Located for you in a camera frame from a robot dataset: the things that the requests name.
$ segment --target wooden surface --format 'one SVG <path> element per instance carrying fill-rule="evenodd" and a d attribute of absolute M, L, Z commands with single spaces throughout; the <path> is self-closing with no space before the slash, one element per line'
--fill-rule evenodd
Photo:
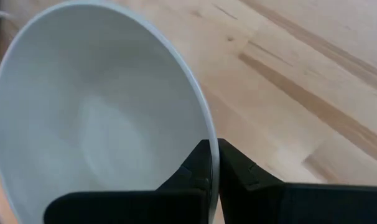
<path fill-rule="evenodd" d="M 0 57 L 58 2 L 3 0 L 14 22 L 2 23 Z M 182 54 L 219 138 L 286 181 L 377 185 L 377 0 L 115 2 Z"/>

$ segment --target white bowl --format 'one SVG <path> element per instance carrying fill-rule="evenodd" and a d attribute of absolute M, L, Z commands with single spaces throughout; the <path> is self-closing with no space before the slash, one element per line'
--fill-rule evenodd
<path fill-rule="evenodd" d="M 0 68 L 0 173 L 21 223 L 69 192 L 155 190 L 201 139 L 218 146 L 188 66 L 148 22 L 109 3 L 33 18 Z"/>

